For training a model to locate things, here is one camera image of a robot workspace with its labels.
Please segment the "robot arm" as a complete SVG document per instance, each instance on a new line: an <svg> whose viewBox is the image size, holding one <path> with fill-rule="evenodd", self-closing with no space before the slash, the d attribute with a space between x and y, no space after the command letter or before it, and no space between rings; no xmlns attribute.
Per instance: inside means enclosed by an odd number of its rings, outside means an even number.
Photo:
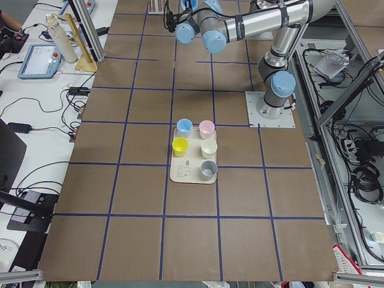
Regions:
<svg viewBox="0 0 384 288"><path fill-rule="evenodd" d="M248 13L226 16L218 1L203 1L201 5L183 1L183 13L168 14L166 24L183 44L201 35L210 54L222 52L228 43L276 31L270 50L259 62L259 73L272 95L264 103L277 108L284 105L286 98L272 90L272 80L286 70L289 56L301 39L301 29L322 18L334 5L335 1L252 1Z"/></svg>

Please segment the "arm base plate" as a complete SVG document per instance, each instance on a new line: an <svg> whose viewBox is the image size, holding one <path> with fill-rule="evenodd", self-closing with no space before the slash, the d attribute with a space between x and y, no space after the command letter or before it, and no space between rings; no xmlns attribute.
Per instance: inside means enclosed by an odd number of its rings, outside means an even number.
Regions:
<svg viewBox="0 0 384 288"><path fill-rule="evenodd" d="M262 91L246 91L248 123L254 128L295 128L292 104L289 98L283 107L270 107L264 102Z"/></svg>

